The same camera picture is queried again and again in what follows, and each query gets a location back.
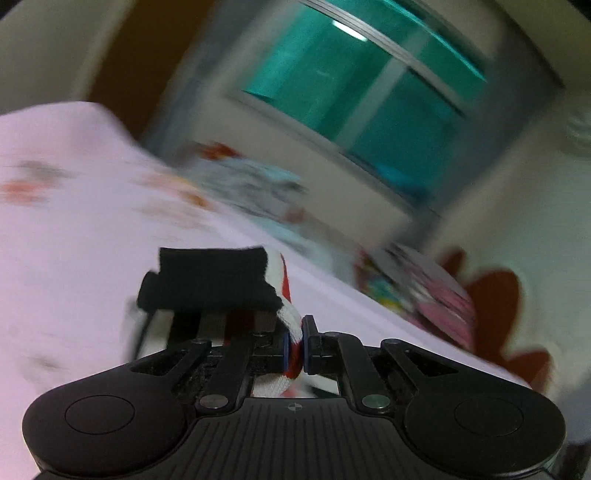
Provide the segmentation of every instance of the window frame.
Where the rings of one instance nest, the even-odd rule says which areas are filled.
[[[475,54],[472,48],[466,51],[467,44],[469,43],[467,39],[463,38],[453,26],[441,20],[438,15],[431,12],[430,9],[428,9],[421,2],[421,0],[413,0],[413,3],[416,3],[417,8],[420,8],[427,13],[428,20],[430,20],[427,22],[427,25],[430,28],[439,33],[441,27],[443,27],[446,32],[449,32],[451,35],[450,43],[452,46],[459,45],[462,48],[462,54],[465,54],[477,69],[482,70],[481,65],[484,64],[484,56]],[[435,89],[446,101],[448,101],[448,103],[453,108],[459,111],[461,115],[465,115],[466,111],[469,109],[469,106],[464,103],[464,101],[451,89],[451,87],[445,84],[445,82],[441,80],[438,75],[432,72],[425,64],[417,60],[412,53],[391,40],[385,34],[379,32],[371,25],[346,12],[345,10],[332,5],[326,0],[279,1],[272,6],[274,14],[270,15],[270,17],[275,21],[284,20],[289,23],[289,21],[295,17],[297,10],[301,5],[319,11],[327,17],[339,21],[349,28],[352,28],[390,54],[393,59],[401,61],[407,70],[411,70],[416,73],[428,85]],[[246,93],[242,90],[242,86],[247,78],[259,66],[261,53],[263,51],[268,52],[268,50],[274,46],[284,31],[284,28],[278,30],[276,27],[273,27],[263,35],[259,36],[254,45],[256,50],[255,64],[250,64],[246,68],[242,66],[242,68],[235,73],[230,84],[224,89],[225,96],[250,110],[251,112],[257,114],[261,120],[270,124],[271,126],[281,125],[285,129],[286,134],[291,134],[297,137],[298,140],[306,143],[312,150],[315,150],[317,153],[326,157],[328,160],[335,162],[337,165],[351,172],[351,174],[362,180],[370,188],[376,190],[378,193],[383,194],[386,198],[394,202],[403,210],[414,210],[415,205],[403,194],[398,193],[385,180],[382,180],[377,174],[374,174],[370,164],[366,162],[359,162],[335,142],[327,139],[326,137],[302,124],[298,120],[290,117],[279,109],[273,107],[272,105],[258,99],[256,96]]]

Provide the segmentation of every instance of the pink fabric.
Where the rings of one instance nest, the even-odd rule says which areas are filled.
[[[38,473],[21,434],[28,405],[129,351],[134,299],[158,248],[265,244],[285,256],[293,305],[320,331],[366,345],[401,338],[515,380],[329,277],[136,147],[89,103],[0,116],[0,478]]]

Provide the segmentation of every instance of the curtain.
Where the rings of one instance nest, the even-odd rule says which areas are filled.
[[[395,242],[424,248],[449,207],[500,161],[561,86],[530,41],[516,29],[507,31],[488,79],[431,200],[414,212],[409,227]]]
[[[232,48],[251,21],[272,0],[218,0],[204,35],[193,43],[174,75],[160,112],[141,144],[170,162],[190,137],[209,74]]]

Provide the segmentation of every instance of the screw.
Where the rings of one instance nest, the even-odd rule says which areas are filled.
[[[225,407],[228,404],[228,399],[223,395],[205,395],[199,400],[199,405],[203,408],[209,408],[210,410],[217,410],[218,408]]]
[[[361,399],[361,403],[367,408],[383,410],[390,405],[390,399],[385,395],[366,395]]]

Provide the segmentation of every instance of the circular pad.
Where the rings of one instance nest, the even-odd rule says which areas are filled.
[[[82,478],[124,475],[176,446],[186,417],[166,383],[116,373],[55,388],[32,403],[22,432],[43,469]]]
[[[103,435],[125,427],[134,414],[134,406],[123,398],[95,395],[70,405],[66,410],[66,421],[80,433]]]
[[[492,394],[460,388],[417,394],[404,417],[417,452],[459,476],[525,475],[541,468],[564,440],[562,415],[542,395],[503,386]]]
[[[502,437],[521,427],[523,414],[505,400],[476,397],[457,406],[456,421],[467,431],[477,435]]]

